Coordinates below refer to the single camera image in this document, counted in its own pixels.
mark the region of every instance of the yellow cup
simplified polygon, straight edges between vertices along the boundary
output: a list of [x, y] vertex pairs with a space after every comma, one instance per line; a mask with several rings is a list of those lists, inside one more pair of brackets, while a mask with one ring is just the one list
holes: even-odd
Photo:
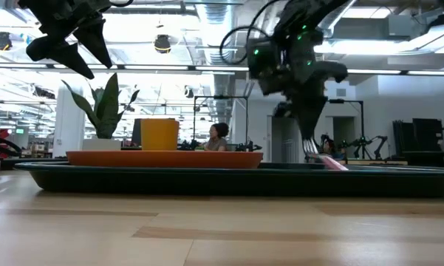
[[142, 119], [141, 146], [144, 151], [175, 151], [179, 122], [172, 119]]

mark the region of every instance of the metal frame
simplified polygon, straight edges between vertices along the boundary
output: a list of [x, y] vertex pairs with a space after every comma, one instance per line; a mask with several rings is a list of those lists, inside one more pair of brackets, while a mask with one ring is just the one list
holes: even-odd
[[196, 121], [196, 108], [197, 108], [197, 99], [203, 98], [203, 99], [215, 99], [215, 100], [230, 100], [230, 99], [245, 99], [245, 112], [246, 112], [246, 129], [245, 129], [245, 143], [248, 142], [248, 96], [224, 96], [224, 95], [217, 95], [217, 96], [194, 96], [194, 132], [192, 134], [192, 139], [195, 140], [195, 121]]
[[[360, 104], [360, 116], [361, 116], [361, 137], [364, 137], [364, 101], [362, 100], [343, 100], [343, 99], [332, 99], [328, 100], [332, 104], [343, 104], [343, 103], [359, 103]], [[361, 149], [361, 154], [364, 160], [365, 148]]]

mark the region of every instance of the wooden surface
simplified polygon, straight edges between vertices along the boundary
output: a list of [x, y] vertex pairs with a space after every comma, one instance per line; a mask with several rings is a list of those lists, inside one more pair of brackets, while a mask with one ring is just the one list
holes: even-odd
[[10, 265], [444, 266], [444, 198], [52, 194], [4, 172]]

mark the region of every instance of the woman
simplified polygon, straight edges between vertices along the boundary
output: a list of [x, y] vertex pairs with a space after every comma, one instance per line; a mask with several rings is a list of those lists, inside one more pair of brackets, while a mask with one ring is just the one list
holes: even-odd
[[327, 140], [324, 145], [324, 153], [330, 154], [333, 159], [336, 160], [342, 160], [344, 158], [344, 154], [340, 151], [337, 152], [337, 149], [335, 147], [335, 143], [333, 140]]
[[206, 151], [226, 151], [227, 141], [224, 137], [228, 135], [226, 123], [216, 123], [210, 127], [210, 140], [204, 145]]

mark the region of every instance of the orange tray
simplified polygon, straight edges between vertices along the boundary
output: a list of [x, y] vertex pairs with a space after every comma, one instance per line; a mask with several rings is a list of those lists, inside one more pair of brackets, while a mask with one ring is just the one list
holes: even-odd
[[232, 151], [68, 151], [73, 166], [257, 168], [261, 152]]

